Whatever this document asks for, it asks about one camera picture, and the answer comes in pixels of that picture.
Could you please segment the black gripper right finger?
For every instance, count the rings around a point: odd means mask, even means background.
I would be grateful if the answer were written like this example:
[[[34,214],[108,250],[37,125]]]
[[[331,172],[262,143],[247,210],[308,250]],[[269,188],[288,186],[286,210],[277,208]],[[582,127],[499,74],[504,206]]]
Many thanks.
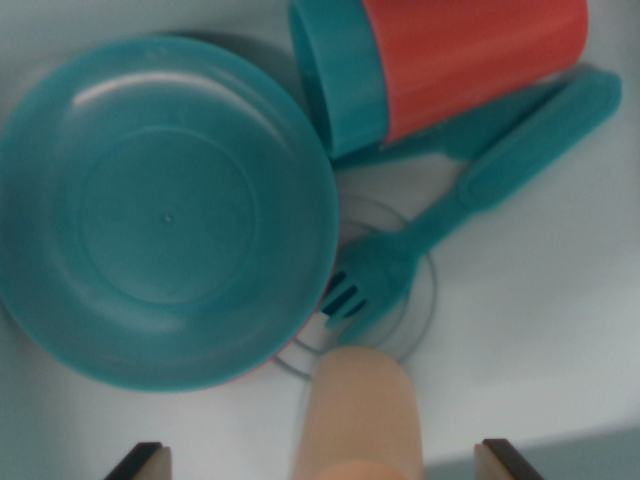
[[[476,480],[543,480],[542,475],[504,438],[474,446]]]

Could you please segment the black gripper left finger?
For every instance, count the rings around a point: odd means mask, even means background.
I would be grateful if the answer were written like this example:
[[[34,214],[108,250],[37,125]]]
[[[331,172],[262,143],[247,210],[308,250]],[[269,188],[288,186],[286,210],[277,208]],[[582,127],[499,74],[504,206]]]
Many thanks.
[[[105,480],[171,480],[172,451],[161,442],[140,442],[107,474]]]

